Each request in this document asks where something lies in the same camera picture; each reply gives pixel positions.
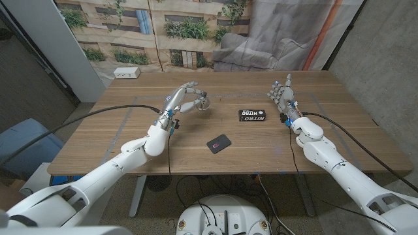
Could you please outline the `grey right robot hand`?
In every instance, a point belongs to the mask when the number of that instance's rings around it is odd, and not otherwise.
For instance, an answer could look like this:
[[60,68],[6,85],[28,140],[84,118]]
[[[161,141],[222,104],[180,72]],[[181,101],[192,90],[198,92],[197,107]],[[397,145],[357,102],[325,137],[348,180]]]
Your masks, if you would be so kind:
[[291,78],[291,73],[289,73],[284,85],[276,81],[272,85],[272,89],[267,93],[267,96],[277,105],[279,112],[285,115],[289,122],[293,122],[301,117],[297,111],[294,93],[291,89]]

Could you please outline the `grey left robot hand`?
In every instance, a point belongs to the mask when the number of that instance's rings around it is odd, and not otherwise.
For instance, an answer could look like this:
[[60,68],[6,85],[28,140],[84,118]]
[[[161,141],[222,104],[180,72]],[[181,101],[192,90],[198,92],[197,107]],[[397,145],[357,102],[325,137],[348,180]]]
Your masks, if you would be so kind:
[[[180,113],[188,113],[194,107],[200,111],[209,109],[210,100],[207,96],[207,92],[193,88],[193,86],[197,85],[197,82],[192,81],[183,84],[179,88],[176,88],[170,95],[166,97],[161,111],[168,112],[169,110],[172,110],[172,114],[174,114],[177,111]],[[188,93],[196,94],[198,97],[194,101],[180,104],[184,100],[185,95]]]

